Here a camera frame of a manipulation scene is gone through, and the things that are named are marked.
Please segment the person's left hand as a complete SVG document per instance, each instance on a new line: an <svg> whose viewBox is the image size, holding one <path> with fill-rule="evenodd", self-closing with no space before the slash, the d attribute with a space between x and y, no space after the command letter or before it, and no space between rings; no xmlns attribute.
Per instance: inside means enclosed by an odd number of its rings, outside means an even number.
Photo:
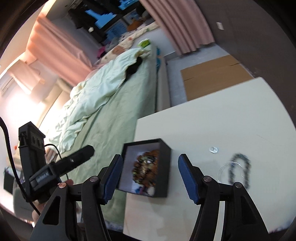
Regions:
<svg viewBox="0 0 296 241"><path fill-rule="evenodd" d="M74 181L72 179L66 180L63 183L64 184L67 184L68 186L73 186L74 185ZM33 204L36 207L36 209L39 211L39 213L42 213L42 211L44 210L47 202L40 203L39 201L34 201ZM36 210L33 210L33 212L32 212L32 218L33 218L34 224L37 223L37 221L39 219L39 216L40 216L40 214L38 214L36 212Z"/></svg>

